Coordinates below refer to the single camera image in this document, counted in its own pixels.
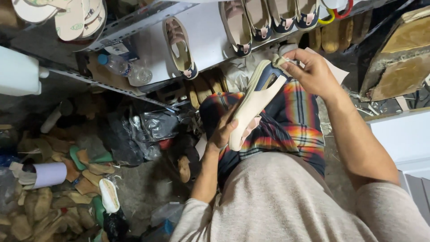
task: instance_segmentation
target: white shelf board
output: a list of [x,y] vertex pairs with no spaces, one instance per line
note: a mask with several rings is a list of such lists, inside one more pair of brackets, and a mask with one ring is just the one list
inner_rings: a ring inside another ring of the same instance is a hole
[[[331,1],[339,5],[342,0],[326,0],[329,4]],[[347,4],[347,0],[343,1],[344,5],[339,11],[345,8]],[[328,15],[327,10],[321,6],[320,18],[325,18]],[[187,30],[190,51],[199,71],[236,57],[225,34],[219,14],[218,2],[201,3],[178,13],[175,17],[181,21]],[[163,35],[162,22],[140,31],[133,37],[141,58],[135,62],[145,65],[152,71],[153,77],[150,84],[180,75],[170,57],[169,47]],[[263,44],[270,43],[276,39],[272,36],[268,42]],[[261,45],[254,41],[252,42],[252,49]]]

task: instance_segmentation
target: shoe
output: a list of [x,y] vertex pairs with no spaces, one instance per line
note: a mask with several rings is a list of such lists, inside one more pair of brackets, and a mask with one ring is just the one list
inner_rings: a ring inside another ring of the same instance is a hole
[[278,93],[281,87],[290,82],[292,77],[280,68],[286,59],[275,55],[271,62],[263,60],[255,68],[248,83],[243,101],[233,115],[239,124],[230,134],[228,145],[231,150],[240,151],[246,137],[255,129],[261,120],[260,113]]
[[272,19],[266,0],[246,0],[245,10],[254,40],[269,40],[272,35]]
[[199,72],[190,52],[184,26],[177,18],[170,17],[163,21],[163,33],[178,71],[187,80],[196,78]]
[[272,18],[273,30],[280,35],[291,32],[295,21],[294,0],[267,0],[270,16]]
[[313,29],[318,23],[319,0],[295,0],[296,19],[294,24],[300,31]]
[[235,54],[238,57],[249,55],[252,35],[243,1],[220,2],[219,10],[227,39],[233,45]]

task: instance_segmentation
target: plaid fabric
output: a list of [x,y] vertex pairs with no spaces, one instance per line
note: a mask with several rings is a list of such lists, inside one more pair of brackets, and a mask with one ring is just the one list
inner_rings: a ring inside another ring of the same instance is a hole
[[[208,139],[228,106],[242,96],[244,93],[215,93],[202,103],[200,116]],[[292,80],[284,84],[260,115],[259,126],[246,138],[240,151],[227,146],[220,153],[218,184],[221,189],[242,160],[261,152],[296,155],[324,177],[324,141],[314,95],[306,93],[298,81]]]

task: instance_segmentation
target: right hand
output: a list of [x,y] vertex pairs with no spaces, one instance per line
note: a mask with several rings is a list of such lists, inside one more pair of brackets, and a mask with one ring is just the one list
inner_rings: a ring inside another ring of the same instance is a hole
[[295,49],[285,53],[283,57],[299,60],[304,64],[304,68],[301,68],[291,62],[287,62],[282,65],[282,68],[294,79],[297,79],[306,92],[327,100],[339,93],[339,89],[343,91],[321,55],[310,53],[303,49]]

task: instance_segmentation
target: white plastic container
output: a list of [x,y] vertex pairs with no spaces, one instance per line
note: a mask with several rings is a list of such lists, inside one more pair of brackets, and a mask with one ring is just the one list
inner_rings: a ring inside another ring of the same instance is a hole
[[39,95],[49,71],[39,67],[39,61],[0,46],[0,93],[11,96]]

